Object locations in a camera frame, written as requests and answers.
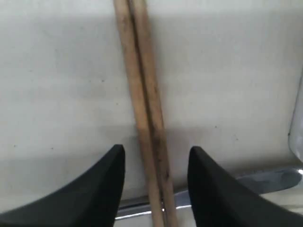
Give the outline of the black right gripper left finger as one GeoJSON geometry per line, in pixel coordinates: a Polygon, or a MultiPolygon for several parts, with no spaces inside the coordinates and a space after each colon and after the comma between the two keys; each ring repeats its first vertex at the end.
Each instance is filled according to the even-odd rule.
{"type": "Polygon", "coordinates": [[[2,227],[112,227],[125,182],[125,149],[115,144],[79,177],[34,202],[2,212],[2,227]]]}

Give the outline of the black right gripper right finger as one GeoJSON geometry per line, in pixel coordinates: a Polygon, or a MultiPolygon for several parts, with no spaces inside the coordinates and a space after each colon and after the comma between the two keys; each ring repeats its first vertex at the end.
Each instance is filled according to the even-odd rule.
{"type": "Polygon", "coordinates": [[[201,147],[189,152],[187,185],[198,227],[301,227],[302,215],[252,192],[201,147]]]}

